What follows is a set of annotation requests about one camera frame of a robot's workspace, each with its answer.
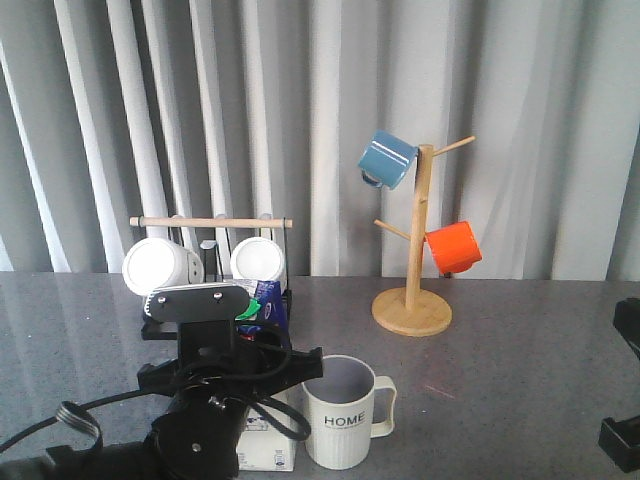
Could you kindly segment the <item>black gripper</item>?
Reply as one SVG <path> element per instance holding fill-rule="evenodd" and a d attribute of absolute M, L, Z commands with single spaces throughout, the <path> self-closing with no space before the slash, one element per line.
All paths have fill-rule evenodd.
<path fill-rule="evenodd" d="M 323 350 L 292 348 L 279 327 L 259 323 L 252 337 L 237 320 L 181 323 L 178 357 L 139 372 L 139 384 L 172 401 L 144 441 L 157 478 L 235 478 L 249 410 L 291 440 L 309 421 L 277 394 L 323 375 Z"/>
<path fill-rule="evenodd" d="M 640 357 L 640 300 L 630 297 L 616 304 L 613 326 Z M 611 417 L 602 420 L 598 438 L 600 448 L 624 472 L 639 469 L 639 417 L 616 421 Z"/>

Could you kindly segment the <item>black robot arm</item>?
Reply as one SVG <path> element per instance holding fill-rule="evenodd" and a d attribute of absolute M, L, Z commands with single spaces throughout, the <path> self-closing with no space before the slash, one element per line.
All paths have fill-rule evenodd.
<path fill-rule="evenodd" d="M 276 394 L 301 384 L 310 398 L 327 389 L 333 406 L 352 405 L 356 393 L 374 394 L 371 377 L 351 377 L 347 357 L 325 356 L 316 348 L 296 352 L 284 340 L 249 342 L 248 350 L 264 353 L 259 375 L 232 375 L 223 366 L 195 362 L 179 369 L 176 361 L 146 365 L 138 374 L 139 389 L 78 405 L 63 402 L 55 416 L 16 434 L 2 444 L 7 450 L 30 434 L 56 422 L 91 436 L 84 450 L 68 445 L 47 449 L 41 457 L 8 462 L 1 467 L 4 479 L 234 479 L 239 472 L 235 449 L 245 417 L 255 410 L 289 440 L 308 441 L 309 452 L 319 456 L 321 446 L 346 454 L 350 448 L 345 426 L 326 430 L 323 419 L 312 419 L 276 399 Z M 147 394 L 167 395 L 172 402 L 141 442 L 103 444 L 99 423 L 90 415 L 97 408 L 121 399 Z"/>

